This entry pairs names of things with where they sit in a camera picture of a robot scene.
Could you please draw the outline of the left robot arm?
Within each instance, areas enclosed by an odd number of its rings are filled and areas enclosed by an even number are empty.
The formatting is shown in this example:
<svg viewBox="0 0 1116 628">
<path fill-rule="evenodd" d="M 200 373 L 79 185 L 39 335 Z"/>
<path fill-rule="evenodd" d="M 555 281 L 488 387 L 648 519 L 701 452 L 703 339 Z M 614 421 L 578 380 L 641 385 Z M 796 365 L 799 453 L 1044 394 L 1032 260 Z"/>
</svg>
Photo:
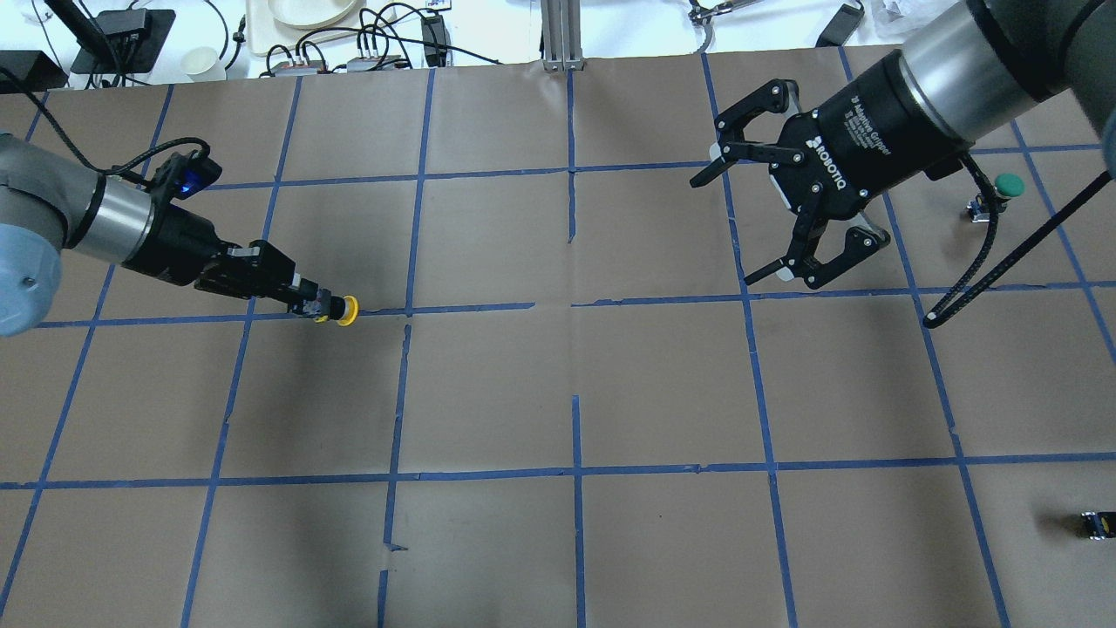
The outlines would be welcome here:
<svg viewBox="0 0 1116 628">
<path fill-rule="evenodd" d="M 61 251 L 122 265 L 173 286 L 270 298 L 295 317 L 343 321 L 354 307 L 296 271 L 266 240 L 218 236 L 206 218 L 177 206 L 221 167 L 202 149 L 173 154 L 150 182 L 119 181 L 3 133 L 1 141 L 1 334 L 44 322 L 61 282 Z"/>
</svg>

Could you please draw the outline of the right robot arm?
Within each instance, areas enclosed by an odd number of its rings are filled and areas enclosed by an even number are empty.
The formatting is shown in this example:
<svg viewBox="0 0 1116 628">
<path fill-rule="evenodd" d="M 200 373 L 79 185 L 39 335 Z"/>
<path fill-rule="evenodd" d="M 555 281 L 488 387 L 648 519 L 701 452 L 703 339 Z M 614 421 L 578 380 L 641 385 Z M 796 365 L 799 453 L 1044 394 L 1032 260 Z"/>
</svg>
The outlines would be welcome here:
<svg viewBox="0 0 1116 628">
<path fill-rule="evenodd" d="M 971 163 L 989 132 L 1072 91 L 1113 178 L 1112 1 L 960 1 L 812 108 L 775 78 L 721 112 L 705 186 L 742 160 L 764 163 L 793 212 L 786 253 L 754 270 L 821 289 L 888 247 L 862 213 L 916 174 Z"/>
</svg>

